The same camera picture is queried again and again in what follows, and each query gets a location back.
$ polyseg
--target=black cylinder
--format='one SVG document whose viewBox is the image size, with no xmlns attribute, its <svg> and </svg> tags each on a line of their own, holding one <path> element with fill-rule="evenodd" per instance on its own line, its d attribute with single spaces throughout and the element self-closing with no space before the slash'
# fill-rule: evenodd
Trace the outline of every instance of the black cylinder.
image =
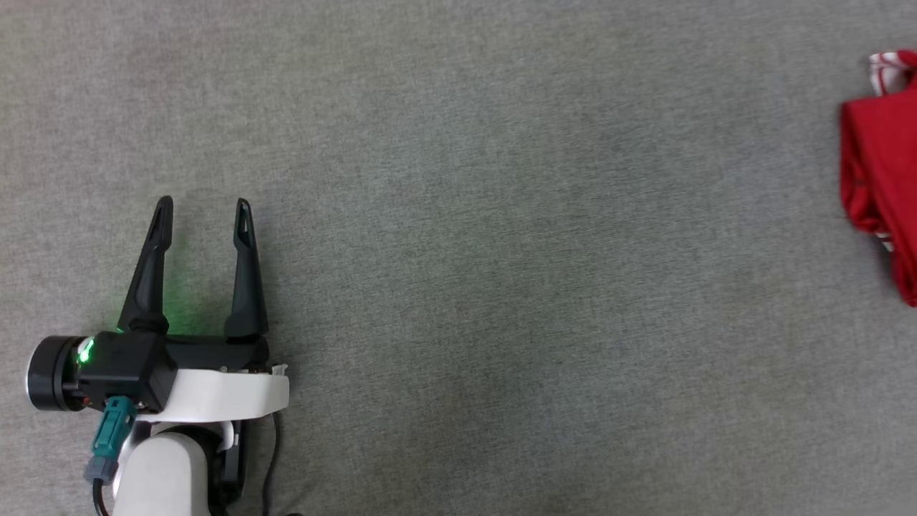
<svg viewBox="0 0 917 516">
<path fill-rule="evenodd" d="M 41 341 L 28 364 L 26 393 L 39 410 L 83 409 L 76 384 L 76 350 L 86 337 L 53 336 Z"/>
</svg>

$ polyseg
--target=robotic arm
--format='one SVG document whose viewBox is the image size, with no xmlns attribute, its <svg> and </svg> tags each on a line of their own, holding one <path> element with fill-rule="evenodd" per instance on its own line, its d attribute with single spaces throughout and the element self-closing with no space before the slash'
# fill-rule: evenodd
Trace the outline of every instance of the robotic arm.
<svg viewBox="0 0 917 516">
<path fill-rule="evenodd" d="M 249 421 L 274 413 L 278 424 L 276 412 L 289 402 L 286 365 L 269 363 L 248 201 L 239 199 L 236 209 L 236 283 L 223 336 L 168 333 L 162 269 L 171 226 L 172 199 L 165 196 L 117 331 L 48 337 L 28 367 L 26 389 L 36 408 L 103 412 L 84 472 L 100 515 L 107 516 L 103 485 L 114 486 L 115 516 L 225 515 L 245 485 Z M 172 425 L 154 433 L 156 423 Z"/>
</svg>

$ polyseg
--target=gray background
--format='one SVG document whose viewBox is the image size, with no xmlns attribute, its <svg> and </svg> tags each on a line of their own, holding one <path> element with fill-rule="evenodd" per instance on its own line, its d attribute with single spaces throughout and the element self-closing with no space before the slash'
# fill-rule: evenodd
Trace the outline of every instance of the gray background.
<svg viewBox="0 0 917 516">
<path fill-rule="evenodd" d="M 917 482 L 917 313 L 837 195 L 913 2 L 5 2 L 4 514 L 89 514 L 48 334 L 228 313 L 254 208 L 291 366 L 275 513 L 870 514 Z M 271 449 L 258 425 L 245 498 Z"/>
</svg>

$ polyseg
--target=green light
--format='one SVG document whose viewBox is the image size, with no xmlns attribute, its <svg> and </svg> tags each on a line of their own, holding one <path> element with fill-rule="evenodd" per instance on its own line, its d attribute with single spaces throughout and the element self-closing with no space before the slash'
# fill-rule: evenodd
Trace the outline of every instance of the green light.
<svg viewBox="0 0 917 516">
<path fill-rule="evenodd" d="M 95 338 L 89 339 L 89 342 L 86 343 L 86 347 L 84 347 L 83 350 L 80 351 L 80 355 L 78 357 L 80 364 L 85 364 L 89 362 L 89 358 L 90 358 L 89 350 L 93 349 L 94 345 L 95 345 Z"/>
</svg>

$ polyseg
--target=red garment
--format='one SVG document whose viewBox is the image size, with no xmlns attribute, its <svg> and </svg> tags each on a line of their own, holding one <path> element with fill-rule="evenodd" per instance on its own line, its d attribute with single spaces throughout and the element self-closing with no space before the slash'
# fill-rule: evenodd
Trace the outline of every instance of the red garment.
<svg viewBox="0 0 917 516">
<path fill-rule="evenodd" d="M 898 58 L 901 65 L 917 69 L 917 53 L 903 50 Z M 917 79 L 913 74 L 900 93 L 844 104 L 841 200 L 854 226 L 886 242 L 901 296 L 917 307 Z"/>
</svg>

